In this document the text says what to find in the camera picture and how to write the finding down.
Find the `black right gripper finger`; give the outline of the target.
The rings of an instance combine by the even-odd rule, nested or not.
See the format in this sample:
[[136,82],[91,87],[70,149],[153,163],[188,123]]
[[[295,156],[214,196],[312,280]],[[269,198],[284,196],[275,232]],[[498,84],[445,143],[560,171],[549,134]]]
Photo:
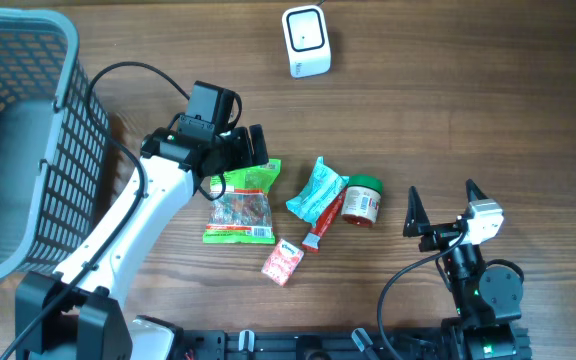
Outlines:
[[408,207],[403,228],[404,237],[418,237],[431,232],[430,220],[415,186],[408,190]]
[[469,202],[488,199],[488,196],[477,186],[477,184],[472,179],[468,179],[465,185],[466,195]]

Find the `green lid spice jar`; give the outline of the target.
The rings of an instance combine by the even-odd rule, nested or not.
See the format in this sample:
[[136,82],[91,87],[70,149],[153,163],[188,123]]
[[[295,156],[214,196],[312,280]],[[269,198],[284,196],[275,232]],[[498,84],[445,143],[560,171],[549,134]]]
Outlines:
[[349,178],[341,217],[349,224],[372,227],[377,222],[383,183],[376,177],[357,174]]

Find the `green gummy candy bag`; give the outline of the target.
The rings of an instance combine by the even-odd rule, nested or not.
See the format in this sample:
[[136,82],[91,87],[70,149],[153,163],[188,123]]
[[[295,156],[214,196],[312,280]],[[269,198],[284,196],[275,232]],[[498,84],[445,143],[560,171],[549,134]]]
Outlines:
[[268,193],[280,174],[282,161],[233,170],[210,181],[211,214],[203,234],[204,244],[274,245],[272,212]]

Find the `teal snack packet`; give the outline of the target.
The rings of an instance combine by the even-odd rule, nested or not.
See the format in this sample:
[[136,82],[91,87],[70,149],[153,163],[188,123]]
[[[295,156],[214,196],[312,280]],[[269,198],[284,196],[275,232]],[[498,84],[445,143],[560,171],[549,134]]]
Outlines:
[[319,156],[306,186],[286,202],[287,209],[299,219],[315,225],[324,210],[346,188],[348,176],[339,175]]

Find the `red snack stick packet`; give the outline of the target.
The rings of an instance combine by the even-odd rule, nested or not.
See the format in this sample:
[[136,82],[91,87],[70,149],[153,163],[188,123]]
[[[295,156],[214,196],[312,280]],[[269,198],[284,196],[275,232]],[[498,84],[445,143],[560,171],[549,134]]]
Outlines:
[[321,238],[328,231],[330,226],[334,223],[339,215],[345,200],[347,189],[344,188],[342,192],[333,200],[333,202],[323,211],[317,219],[317,222],[310,228],[304,240],[301,243],[302,248],[307,252],[318,253],[319,243]]

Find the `red tissue pack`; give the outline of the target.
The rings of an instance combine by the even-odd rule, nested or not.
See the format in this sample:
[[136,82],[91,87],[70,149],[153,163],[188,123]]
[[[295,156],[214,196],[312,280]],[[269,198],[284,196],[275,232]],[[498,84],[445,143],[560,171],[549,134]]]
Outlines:
[[261,273],[279,286],[285,286],[304,257],[304,251],[281,239],[266,259]]

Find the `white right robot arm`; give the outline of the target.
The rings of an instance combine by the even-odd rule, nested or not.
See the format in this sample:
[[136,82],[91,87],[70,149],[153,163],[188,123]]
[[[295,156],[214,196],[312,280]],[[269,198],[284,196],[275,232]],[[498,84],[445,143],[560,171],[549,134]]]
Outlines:
[[480,249],[497,236],[504,211],[471,179],[466,193],[463,214],[433,225],[411,187],[403,229],[404,236],[420,239],[420,251],[440,254],[435,264],[457,311],[441,325],[446,353],[452,359],[530,359],[528,331],[513,324],[522,316],[523,270],[504,259],[486,261]]

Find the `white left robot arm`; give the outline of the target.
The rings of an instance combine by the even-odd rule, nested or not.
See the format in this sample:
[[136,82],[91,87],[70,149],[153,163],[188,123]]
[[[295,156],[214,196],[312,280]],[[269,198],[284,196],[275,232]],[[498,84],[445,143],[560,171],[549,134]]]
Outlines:
[[31,272],[16,291],[18,359],[182,359],[184,331],[123,307],[142,263],[172,217],[207,177],[264,165],[259,125],[238,124],[240,96],[196,82],[187,109],[147,135],[135,171],[83,244],[50,275]]

